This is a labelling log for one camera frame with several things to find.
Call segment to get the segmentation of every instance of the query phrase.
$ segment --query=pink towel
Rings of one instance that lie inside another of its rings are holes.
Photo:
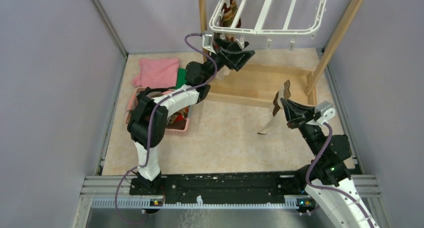
[[[140,59],[140,73],[132,80],[132,84],[153,89],[174,87],[179,66],[178,58]]]

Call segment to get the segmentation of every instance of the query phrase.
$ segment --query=white wire rack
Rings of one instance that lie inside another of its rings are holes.
[[[212,14],[212,17],[209,21],[209,27],[211,30],[218,33],[228,33],[228,34],[239,34],[239,35],[261,35],[261,36],[312,36],[321,26],[324,12],[326,10],[327,0],[319,0],[319,5],[316,8],[316,14],[313,25],[308,29],[289,29],[290,20],[292,19],[293,10],[295,9],[296,1],[291,0],[290,8],[288,10],[284,25],[282,29],[263,29],[264,22],[267,18],[268,12],[271,9],[271,4],[273,0],[264,0],[262,9],[260,11],[259,17],[253,29],[246,28],[236,28],[237,23],[243,13],[243,9],[246,6],[247,0],[241,0],[241,3],[238,7],[235,18],[230,27],[220,27],[219,21],[223,15],[222,8],[225,3],[228,3],[229,0],[219,0],[215,11]]]

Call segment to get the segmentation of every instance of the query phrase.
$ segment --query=beige table surface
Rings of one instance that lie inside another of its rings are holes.
[[[180,67],[190,61],[202,62],[197,53],[167,53],[129,55],[122,87],[113,121],[106,153],[103,175],[121,175],[138,163],[134,143],[124,124],[125,108],[134,92],[131,79],[139,71],[140,58],[178,57]],[[252,57],[252,63],[289,65],[313,70],[319,59],[315,49],[260,50]],[[320,103],[333,103],[327,81],[321,77],[316,86],[316,99]],[[268,135],[257,131],[272,116],[268,108],[203,101],[194,106],[188,136],[165,135],[159,149],[159,165],[162,174],[250,172],[296,170],[309,164],[314,158],[300,132],[287,128],[284,120]],[[334,134],[343,134],[338,116],[330,122]],[[349,168],[354,164],[345,161]]]

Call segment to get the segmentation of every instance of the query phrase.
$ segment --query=wall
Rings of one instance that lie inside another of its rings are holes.
[[[422,227],[423,0],[365,0],[331,61],[394,227]]]
[[[69,227],[123,57],[90,0],[0,0],[0,226]]]
[[[100,0],[113,26],[130,53],[190,50],[184,43],[188,33],[200,31],[198,0]],[[296,47],[323,47],[350,0],[328,0],[321,29],[314,40],[296,39]],[[265,28],[283,27],[291,0],[275,0]],[[298,0],[290,28],[308,28],[313,23],[319,0]],[[218,0],[206,0],[208,19]],[[248,0],[241,17],[242,27],[255,26],[263,0]],[[289,48],[291,37],[272,38],[273,48]],[[266,47],[266,37],[249,36],[251,48]]]

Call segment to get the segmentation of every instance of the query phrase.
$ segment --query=pink basket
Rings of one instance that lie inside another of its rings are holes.
[[[128,100],[128,103],[126,105],[126,110],[125,110],[125,119],[124,119],[124,123],[128,124],[130,122],[130,110],[133,110],[134,108],[136,108],[138,100],[137,100],[137,93],[140,93],[142,91],[144,91],[145,88],[143,87],[136,87],[134,93],[131,95],[131,97]],[[173,90],[164,92],[164,94],[170,93]],[[189,122],[190,122],[190,114],[192,112],[192,106],[188,107],[188,118],[185,121],[185,128],[184,129],[165,129],[165,134],[171,134],[171,135],[179,135],[179,136],[186,136],[188,135],[188,131],[189,131]]]

